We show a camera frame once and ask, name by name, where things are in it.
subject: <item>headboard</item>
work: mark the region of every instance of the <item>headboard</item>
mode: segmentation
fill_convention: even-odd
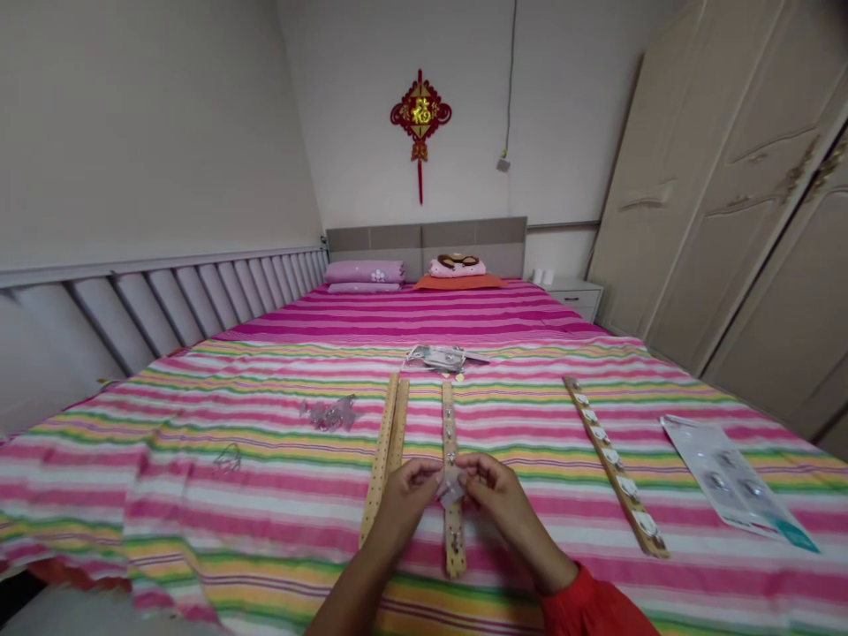
[[[329,260],[403,261],[406,280],[416,281],[439,254],[473,254],[502,278],[524,275],[527,217],[375,225],[327,230]]]

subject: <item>person's left hand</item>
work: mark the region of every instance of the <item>person's left hand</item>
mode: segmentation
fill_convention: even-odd
[[[441,461],[416,458],[389,475],[365,546],[381,551],[391,560],[399,558],[415,534],[424,509],[435,497],[441,471]]]

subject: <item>cream wardrobe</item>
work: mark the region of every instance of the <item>cream wardrobe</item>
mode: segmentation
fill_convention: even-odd
[[[847,118],[848,3],[691,2],[645,53],[588,275],[601,325],[816,441],[848,426]]]

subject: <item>white nightstand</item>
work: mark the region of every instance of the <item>white nightstand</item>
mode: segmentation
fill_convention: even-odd
[[[559,300],[572,311],[580,314],[586,322],[594,322],[594,315],[601,304],[603,287],[577,278],[554,278],[551,284],[539,285],[552,298]]]

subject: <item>wall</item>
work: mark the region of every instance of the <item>wall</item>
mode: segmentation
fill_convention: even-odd
[[[0,95],[0,269],[318,240],[273,0],[5,0]]]
[[[506,130],[510,0],[433,0],[426,11],[396,0],[279,0],[324,227],[598,218],[640,53],[681,5],[519,2],[511,169],[503,174],[495,164]],[[419,67],[453,108],[428,142],[423,206],[412,142],[389,121]],[[532,235],[527,268],[577,274],[593,238],[585,230]]]

